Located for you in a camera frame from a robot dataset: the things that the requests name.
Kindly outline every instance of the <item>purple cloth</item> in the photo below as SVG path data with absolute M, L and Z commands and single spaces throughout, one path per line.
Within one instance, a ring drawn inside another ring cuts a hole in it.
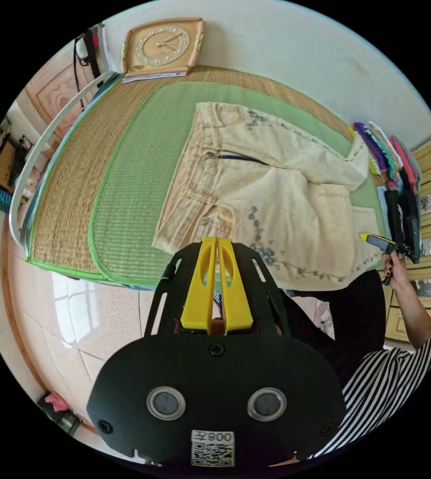
M 375 160 L 377 161 L 379 168 L 381 170 L 388 170 L 388 166 L 385 163 L 385 157 L 382 151 L 380 150 L 379 146 L 373 141 L 372 137 L 365 131 L 364 124 L 361 122 L 355 122 L 354 128 L 356 129 L 357 133 L 362 137 L 365 144 L 368 146 L 369 150 L 375 156 Z

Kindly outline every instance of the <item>door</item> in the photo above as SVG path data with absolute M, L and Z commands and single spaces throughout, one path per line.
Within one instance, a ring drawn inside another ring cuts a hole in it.
M 73 64 L 74 42 L 70 42 L 54 55 L 26 85 L 25 91 L 41 118 L 49 124 L 57 113 L 78 93 Z M 76 60 L 77 79 L 81 90 L 93 79 L 90 65 L 82 66 Z M 87 106 L 96 90 L 89 92 L 82 102 Z M 82 112 L 82 106 L 77 103 L 66 114 L 61 124 L 54 131 L 58 139 L 62 139 Z

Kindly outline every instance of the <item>bed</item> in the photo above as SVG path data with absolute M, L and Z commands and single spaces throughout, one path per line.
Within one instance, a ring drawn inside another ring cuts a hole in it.
M 64 114 L 102 80 L 54 154 L 20 225 L 19 185 Z M 74 278 L 154 289 L 170 260 L 151 246 L 155 228 L 195 103 L 201 101 L 266 111 L 342 155 L 350 150 L 352 136 L 342 120 L 268 78 L 198 66 L 186 77 L 122 84 L 121 76 L 104 73 L 64 107 L 29 154 L 9 213 L 11 234 L 27 261 Z M 374 179 L 369 176 L 350 198 L 355 206 L 375 210 L 384 235 Z

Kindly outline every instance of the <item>beige shorts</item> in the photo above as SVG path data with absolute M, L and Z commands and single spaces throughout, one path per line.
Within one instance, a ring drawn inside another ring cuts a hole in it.
M 378 233 L 374 210 L 349 200 L 368 161 L 358 135 L 345 158 L 272 115 L 198 103 L 152 245 L 174 254 L 230 238 L 257 250 L 280 288 L 341 289 L 380 259 L 359 236 Z

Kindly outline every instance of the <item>black cable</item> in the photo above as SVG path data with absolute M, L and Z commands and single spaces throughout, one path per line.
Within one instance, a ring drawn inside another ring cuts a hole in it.
M 84 33 L 82 38 L 85 43 L 85 48 L 87 49 L 87 58 L 88 58 L 88 63 L 90 64 L 90 68 L 92 70 L 92 75 L 94 78 L 98 78 L 100 76 L 100 69 L 99 69 L 99 65 L 97 64 L 97 56 L 95 54 L 92 31 L 87 30 Z M 102 85 L 103 85 L 103 82 L 101 81 L 97 84 L 97 88 L 100 88 Z
M 76 63 L 76 59 L 77 59 L 77 51 L 76 51 L 76 44 L 77 44 L 77 41 L 80 40 L 80 38 L 76 38 L 74 40 L 74 61 L 73 61 L 73 64 L 74 64 L 74 76 L 75 76 L 75 84 L 77 85 L 77 91 L 80 92 L 80 87 L 79 87 L 79 79 L 77 78 L 77 63 Z M 82 101 L 82 98 L 80 99 L 80 105 L 82 107 L 82 111 L 84 111 L 84 103 Z

